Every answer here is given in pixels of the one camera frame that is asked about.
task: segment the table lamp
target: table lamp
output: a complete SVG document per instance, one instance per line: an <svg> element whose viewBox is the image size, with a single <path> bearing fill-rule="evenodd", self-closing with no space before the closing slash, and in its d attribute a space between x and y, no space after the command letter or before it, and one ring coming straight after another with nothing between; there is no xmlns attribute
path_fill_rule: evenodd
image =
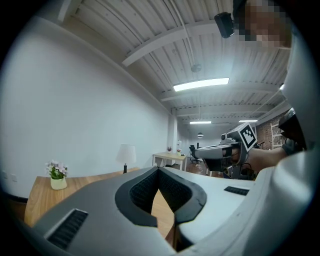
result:
<svg viewBox="0 0 320 256"><path fill-rule="evenodd" d="M136 147L134 145L121 144L116 160L124 164L123 173L127 173L127 164L133 164L136 160Z"/></svg>

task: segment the black vent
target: black vent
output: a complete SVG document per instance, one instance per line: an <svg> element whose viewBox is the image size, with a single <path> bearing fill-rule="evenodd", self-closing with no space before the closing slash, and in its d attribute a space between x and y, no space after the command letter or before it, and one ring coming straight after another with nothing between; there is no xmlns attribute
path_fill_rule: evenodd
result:
<svg viewBox="0 0 320 256"><path fill-rule="evenodd" d="M242 195L242 196L246 196L249 192L249 189L243 189L243 188L238 188L233 186L227 186L224 190L231 193L238 194L238 195Z"/></svg>
<svg viewBox="0 0 320 256"><path fill-rule="evenodd" d="M74 209L47 240L63 250L67 249L87 216L87 212Z"/></svg>

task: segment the ceiling light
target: ceiling light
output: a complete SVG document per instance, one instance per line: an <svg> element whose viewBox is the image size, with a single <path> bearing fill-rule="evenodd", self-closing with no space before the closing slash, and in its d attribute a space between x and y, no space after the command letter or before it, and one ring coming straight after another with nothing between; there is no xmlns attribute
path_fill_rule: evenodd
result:
<svg viewBox="0 0 320 256"><path fill-rule="evenodd" d="M186 82L179 85L175 85L173 88L176 92L199 88L199 87L206 87L206 86L218 86L218 85L227 85L229 83L229 78L216 78L216 79L207 79L207 80L200 80L194 82Z"/></svg>
<svg viewBox="0 0 320 256"><path fill-rule="evenodd" d="M211 121L190 122L190 125L204 125L204 124L211 124Z"/></svg>
<svg viewBox="0 0 320 256"><path fill-rule="evenodd" d="M258 122L258 120L240 120L239 123Z"/></svg>

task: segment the person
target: person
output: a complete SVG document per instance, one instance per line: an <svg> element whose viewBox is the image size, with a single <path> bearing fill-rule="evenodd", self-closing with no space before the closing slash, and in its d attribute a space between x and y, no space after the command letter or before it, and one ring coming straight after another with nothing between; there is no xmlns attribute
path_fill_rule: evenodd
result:
<svg viewBox="0 0 320 256"><path fill-rule="evenodd" d="M273 8L272 6L273 2L269 0L234 0L233 17L235 25L239 29L239 34L245 36L246 40L257 40L264 47L290 49L293 43L293 25L286 17L285 12L280 11L277 6L273 6ZM284 123L295 114L292 108L280 122ZM252 148L249 150L247 160L241 168L260 172L265 168L276 166L279 161L287 156L302 151L305 148L302 144L305 145L305 143L295 141L295 138L303 137L298 120L293 125L298 126L295 130L299 130L300 134L296 133L293 136L288 136L280 148L272 150ZM238 160L239 150L234 148L232 150L232 162L237 163Z"/></svg>

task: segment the wooden desk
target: wooden desk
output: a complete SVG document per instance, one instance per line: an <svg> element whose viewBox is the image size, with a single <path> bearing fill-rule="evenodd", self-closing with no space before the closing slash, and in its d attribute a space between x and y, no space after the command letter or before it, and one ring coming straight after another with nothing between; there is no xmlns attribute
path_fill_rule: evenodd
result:
<svg viewBox="0 0 320 256"><path fill-rule="evenodd" d="M156 153L156 154L153 154L152 165L154 165L154 163L156 162L156 158L164 159L164 166L166 166L166 159L180 161L180 171L182 171L182 165L184 162L184 171L186 171L186 168L187 168L187 156L186 155L167 153L167 152Z"/></svg>
<svg viewBox="0 0 320 256"><path fill-rule="evenodd" d="M139 168L135 167L127 171L136 170L139 170ZM49 177L36 177L26 204L24 222L33 227L43 214L85 185L109 179L122 173L123 170L96 176L66 178L67 187L62 190L53 190ZM156 193L153 200L151 214L157 218L159 232L165 238L174 224L174 214L160 191Z"/></svg>

